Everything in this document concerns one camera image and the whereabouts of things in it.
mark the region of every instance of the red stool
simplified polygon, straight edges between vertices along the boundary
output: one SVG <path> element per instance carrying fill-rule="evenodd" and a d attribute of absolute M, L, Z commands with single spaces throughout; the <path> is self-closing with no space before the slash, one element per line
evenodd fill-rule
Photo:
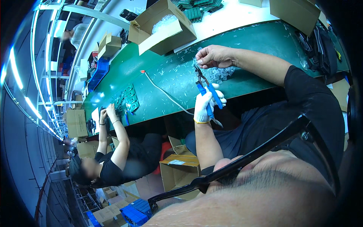
<path fill-rule="evenodd" d="M 161 145 L 161 156 L 160 156 L 160 161 L 164 160 L 164 154 L 167 150 L 169 150 L 170 148 L 172 148 L 171 143 L 170 142 L 164 142 Z M 160 165 L 156 168 L 156 170 L 154 170 L 153 174 L 158 175 L 160 174 Z"/>

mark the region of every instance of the blue-handled pliers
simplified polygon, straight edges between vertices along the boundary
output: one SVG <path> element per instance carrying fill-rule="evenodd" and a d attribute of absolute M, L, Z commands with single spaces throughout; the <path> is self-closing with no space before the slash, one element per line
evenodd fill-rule
<path fill-rule="evenodd" d="M 130 123 L 129 123 L 129 118 L 127 116 L 127 113 L 130 113 L 131 115 L 134 115 L 134 113 L 133 112 L 130 112 L 130 111 L 128 111 L 128 110 L 125 109 L 126 124 L 127 124 L 127 126 L 129 126 Z"/>
<path fill-rule="evenodd" d="M 207 93 L 207 90 L 203 87 L 203 83 L 202 83 L 202 78 L 205 80 L 205 82 L 206 82 L 206 84 L 207 84 L 207 88 L 208 88 L 208 90 L 212 93 L 212 95 L 213 95 L 213 98 L 215 99 L 215 101 L 216 101 L 216 103 L 217 103 L 217 105 L 218 105 L 218 107 L 220 108 L 220 109 L 222 109 L 223 108 L 223 105 L 222 105 L 222 102 L 221 102 L 221 99 L 219 98 L 219 96 L 217 95 L 217 93 L 216 93 L 216 91 L 215 91 L 215 89 L 214 89 L 214 87 L 213 87 L 213 85 L 212 84 L 210 84 L 209 82 L 208 82 L 208 80 L 206 79 L 206 77 L 205 76 L 203 76 L 203 74 L 202 74 L 202 71 L 200 70 L 200 68 L 198 67 L 198 66 L 194 66 L 194 68 L 195 68 L 195 72 L 197 73 L 197 75 L 198 75 L 198 81 L 197 82 L 195 82 L 195 84 L 197 85 L 197 88 L 199 89 L 199 92 L 202 94 L 202 96 L 203 95 L 205 95 L 206 93 Z M 210 106 L 210 104 L 208 104 L 207 105 L 207 114 L 208 114 L 208 116 L 210 116 L 210 118 L 217 124 L 217 125 L 219 125 L 219 126 L 221 126 L 222 128 L 223 128 L 223 125 L 217 120 L 217 119 L 215 119 L 214 118 L 214 114 L 213 114 L 213 111 L 212 111 L 212 109 L 211 109 L 211 106 Z"/>

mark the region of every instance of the black t-shirt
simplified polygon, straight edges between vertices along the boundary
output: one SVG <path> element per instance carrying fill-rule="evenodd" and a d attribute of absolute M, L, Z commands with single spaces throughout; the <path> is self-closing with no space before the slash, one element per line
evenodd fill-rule
<path fill-rule="evenodd" d="M 117 186 L 137 180 L 155 169 L 153 166 L 150 166 L 148 155 L 140 141 L 135 138 L 129 139 L 130 150 L 123 171 L 111 161 L 113 151 L 107 154 L 97 152 L 94 157 L 98 163 L 104 162 L 100 178 L 108 185 Z"/>
<path fill-rule="evenodd" d="M 238 155 L 245 155 L 263 144 L 301 114 L 312 121 L 326 143 L 338 169 L 342 161 L 344 148 L 344 119 L 338 100 L 330 89 L 321 81 L 308 76 L 301 69 L 291 66 L 285 77 L 285 92 L 287 101 L 272 104 L 269 107 L 256 109 L 242 115 L 248 118 L 246 130 L 241 136 L 242 142 Z M 309 143 L 301 139 L 289 141 L 288 147 L 298 158 L 317 168 L 327 178 L 323 163 Z M 213 171 L 206 168 L 202 174 Z"/>

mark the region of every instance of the stack of circuit boards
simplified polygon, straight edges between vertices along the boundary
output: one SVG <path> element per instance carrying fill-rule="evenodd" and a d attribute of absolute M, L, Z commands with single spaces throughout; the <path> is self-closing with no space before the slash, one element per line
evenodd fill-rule
<path fill-rule="evenodd" d="M 172 2 L 192 23 L 201 22 L 204 12 L 213 13 L 223 7 L 222 0 L 172 0 Z"/>
<path fill-rule="evenodd" d="M 121 95 L 114 95 L 111 99 L 111 103 L 115 104 L 115 111 L 118 116 L 122 116 L 125 113 L 125 110 L 132 113 L 140 106 L 132 84 L 128 85 L 121 92 Z"/>

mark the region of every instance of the white cotton glove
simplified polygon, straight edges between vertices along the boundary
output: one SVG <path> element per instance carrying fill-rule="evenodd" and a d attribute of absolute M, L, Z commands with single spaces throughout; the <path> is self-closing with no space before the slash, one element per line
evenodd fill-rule
<path fill-rule="evenodd" d="M 219 84 L 212 84 L 214 89 L 219 88 Z M 198 94 L 195 101 L 195 109 L 194 109 L 194 121 L 197 123 L 208 123 L 211 121 L 211 118 L 207 114 L 207 105 L 211 105 L 212 112 L 214 111 L 214 106 L 217 105 L 214 100 L 212 93 L 205 87 L 207 93 L 202 96 L 202 94 Z M 227 100 L 224 98 L 224 95 L 219 90 L 216 90 L 218 97 L 221 99 L 222 105 L 226 106 Z"/>

